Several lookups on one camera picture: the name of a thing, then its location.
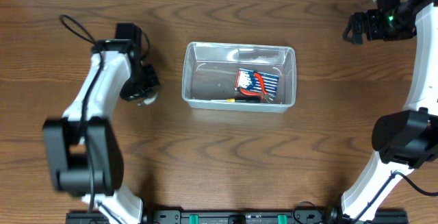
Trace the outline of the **black handled claw hammer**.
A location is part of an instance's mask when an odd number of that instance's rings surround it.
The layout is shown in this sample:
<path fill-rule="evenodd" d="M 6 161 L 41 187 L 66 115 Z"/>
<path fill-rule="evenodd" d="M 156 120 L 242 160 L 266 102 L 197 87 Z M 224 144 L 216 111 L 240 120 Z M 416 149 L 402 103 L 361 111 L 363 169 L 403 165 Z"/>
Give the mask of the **black handled claw hammer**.
<path fill-rule="evenodd" d="M 147 95 L 142 101 L 137 102 L 137 106 L 151 105 L 157 100 L 158 96 L 158 92 L 151 93 Z"/>

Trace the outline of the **blue precision screwdriver set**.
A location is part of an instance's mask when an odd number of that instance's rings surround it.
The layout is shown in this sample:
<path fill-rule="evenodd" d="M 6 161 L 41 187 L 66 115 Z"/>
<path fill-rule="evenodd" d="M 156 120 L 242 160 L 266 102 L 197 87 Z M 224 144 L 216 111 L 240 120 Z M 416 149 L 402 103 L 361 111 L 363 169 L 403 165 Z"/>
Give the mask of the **blue precision screwdriver set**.
<path fill-rule="evenodd" d="M 249 69 L 238 69 L 235 81 L 235 90 L 244 93 L 268 94 L 276 97 L 279 87 L 279 76 Z"/>

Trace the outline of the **black yellow screwdriver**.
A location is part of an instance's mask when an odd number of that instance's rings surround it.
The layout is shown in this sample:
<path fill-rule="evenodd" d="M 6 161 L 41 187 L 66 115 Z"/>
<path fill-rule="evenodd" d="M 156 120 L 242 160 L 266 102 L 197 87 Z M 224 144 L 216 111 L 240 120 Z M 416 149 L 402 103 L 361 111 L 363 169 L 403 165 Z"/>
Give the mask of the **black yellow screwdriver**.
<path fill-rule="evenodd" d="M 211 99 L 212 102 L 222 103 L 260 103 L 261 98 L 256 96 L 234 97 L 228 99 Z"/>

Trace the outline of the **red handled pliers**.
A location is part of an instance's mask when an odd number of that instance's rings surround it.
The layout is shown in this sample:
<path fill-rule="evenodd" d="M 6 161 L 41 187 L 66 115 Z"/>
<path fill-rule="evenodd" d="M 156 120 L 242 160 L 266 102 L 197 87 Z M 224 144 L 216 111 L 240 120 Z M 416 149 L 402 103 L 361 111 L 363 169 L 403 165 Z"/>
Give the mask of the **red handled pliers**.
<path fill-rule="evenodd" d="M 242 95 L 259 97 L 266 103 L 272 103 L 278 90 L 278 82 L 257 71 L 237 72 L 235 89 Z"/>

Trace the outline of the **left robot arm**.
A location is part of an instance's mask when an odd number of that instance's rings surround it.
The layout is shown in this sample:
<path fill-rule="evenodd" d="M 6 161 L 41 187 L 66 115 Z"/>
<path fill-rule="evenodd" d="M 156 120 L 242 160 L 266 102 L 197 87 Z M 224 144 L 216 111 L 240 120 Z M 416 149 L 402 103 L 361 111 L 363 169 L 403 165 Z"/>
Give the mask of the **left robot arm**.
<path fill-rule="evenodd" d="M 93 43 L 91 65 L 75 100 L 62 117 L 43 125 L 49 174 L 54 189 L 80 197 L 101 220 L 142 223 L 144 203 L 123 184 L 124 163 L 111 125 L 118 100 L 153 103 L 159 80 L 142 62 L 146 34 L 133 23 L 119 23 L 113 39 Z"/>

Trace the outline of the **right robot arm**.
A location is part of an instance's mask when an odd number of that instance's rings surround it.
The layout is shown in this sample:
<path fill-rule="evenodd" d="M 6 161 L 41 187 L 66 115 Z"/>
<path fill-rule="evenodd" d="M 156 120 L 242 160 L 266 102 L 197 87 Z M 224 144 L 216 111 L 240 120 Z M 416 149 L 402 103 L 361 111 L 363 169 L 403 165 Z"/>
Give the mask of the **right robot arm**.
<path fill-rule="evenodd" d="M 350 16 L 343 39 L 416 39 L 410 91 L 400 112 L 380 117 L 372 131 L 373 153 L 340 206 L 325 223 L 407 223 L 399 212 L 378 213 L 397 183 L 437 159 L 437 0 L 373 0 L 377 7 Z"/>

